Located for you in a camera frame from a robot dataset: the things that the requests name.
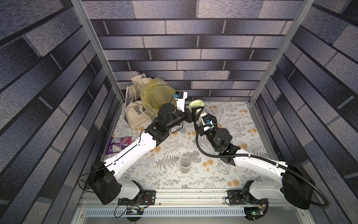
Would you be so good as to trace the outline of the green jar lid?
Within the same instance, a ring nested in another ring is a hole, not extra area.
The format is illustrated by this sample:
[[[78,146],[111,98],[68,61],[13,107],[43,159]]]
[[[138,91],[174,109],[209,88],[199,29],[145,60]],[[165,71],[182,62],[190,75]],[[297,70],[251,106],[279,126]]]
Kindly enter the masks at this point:
[[[190,112],[191,112],[190,107],[192,107],[192,106],[204,106],[204,102],[200,99],[192,101],[188,106],[188,109]]]

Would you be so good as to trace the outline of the tall clear plastic jar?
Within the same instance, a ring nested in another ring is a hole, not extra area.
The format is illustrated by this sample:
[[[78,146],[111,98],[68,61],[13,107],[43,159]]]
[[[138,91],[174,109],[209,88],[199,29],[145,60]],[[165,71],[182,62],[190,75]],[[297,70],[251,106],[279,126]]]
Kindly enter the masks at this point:
[[[224,114],[224,108],[223,107],[217,107],[215,109],[215,111],[213,112],[213,115],[216,117],[218,125],[221,124],[223,114]]]

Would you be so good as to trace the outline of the glass jar with green lid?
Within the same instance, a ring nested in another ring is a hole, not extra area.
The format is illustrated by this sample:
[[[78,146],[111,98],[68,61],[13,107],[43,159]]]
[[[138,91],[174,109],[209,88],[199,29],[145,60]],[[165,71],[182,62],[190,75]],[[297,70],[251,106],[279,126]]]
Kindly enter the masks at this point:
[[[196,125],[197,125],[198,127],[207,124],[207,122],[206,122],[206,120],[205,120],[205,117],[207,116],[207,114],[208,114],[208,113],[203,112],[203,113],[201,113],[201,114],[198,116],[198,119],[197,119],[197,121],[196,121]]]

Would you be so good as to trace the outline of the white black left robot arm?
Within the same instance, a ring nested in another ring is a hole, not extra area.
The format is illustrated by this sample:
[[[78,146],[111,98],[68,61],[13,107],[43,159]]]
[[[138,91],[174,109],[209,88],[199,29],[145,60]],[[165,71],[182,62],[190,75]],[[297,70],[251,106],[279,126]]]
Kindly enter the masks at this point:
[[[88,184],[103,205],[115,198],[139,200],[141,186],[135,182],[120,182],[123,173],[147,152],[155,149],[170,135],[170,131],[186,121],[195,123],[205,107],[197,106],[183,111],[171,103],[163,104],[157,118],[140,134],[139,138],[117,155],[92,163]]]

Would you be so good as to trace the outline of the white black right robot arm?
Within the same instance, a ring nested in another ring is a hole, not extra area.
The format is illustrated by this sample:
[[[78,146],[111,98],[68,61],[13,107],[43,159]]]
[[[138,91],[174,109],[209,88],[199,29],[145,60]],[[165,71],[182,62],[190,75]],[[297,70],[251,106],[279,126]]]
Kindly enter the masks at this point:
[[[197,136],[205,136],[216,155],[205,152],[196,139],[198,150],[205,156],[221,159],[225,164],[244,167],[271,178],[274,183],[267,187],[254,185],[253,180],[245,183],[242,197],[249,199],[285,199],[291,205],[307,210],[311,205],[318,205],[312,201],[313,192],[319,192],[314,181],[298,163],[275,161],[251,154],[231,143],[232,136],[225,128],[202,126],[196,131]]]

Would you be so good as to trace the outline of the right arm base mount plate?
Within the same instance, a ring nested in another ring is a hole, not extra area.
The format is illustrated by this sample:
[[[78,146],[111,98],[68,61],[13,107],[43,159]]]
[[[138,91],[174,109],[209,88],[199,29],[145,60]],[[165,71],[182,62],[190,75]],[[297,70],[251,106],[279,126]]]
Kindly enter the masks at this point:
[[[228,190],[224,201],[229,206],[267,204],[266,199],[256,199],[249,192],[242,193],[241,190]]]

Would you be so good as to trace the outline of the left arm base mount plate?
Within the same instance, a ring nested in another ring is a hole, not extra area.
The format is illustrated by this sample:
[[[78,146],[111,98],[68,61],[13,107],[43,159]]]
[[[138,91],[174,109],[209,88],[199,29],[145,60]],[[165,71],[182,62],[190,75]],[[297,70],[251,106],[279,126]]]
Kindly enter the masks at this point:
[[[155,205],[157,191],[155,190],[144,190],[140,191],[134,199],[120,198],[118,200],[119,205],[143,205],[150,206]]]

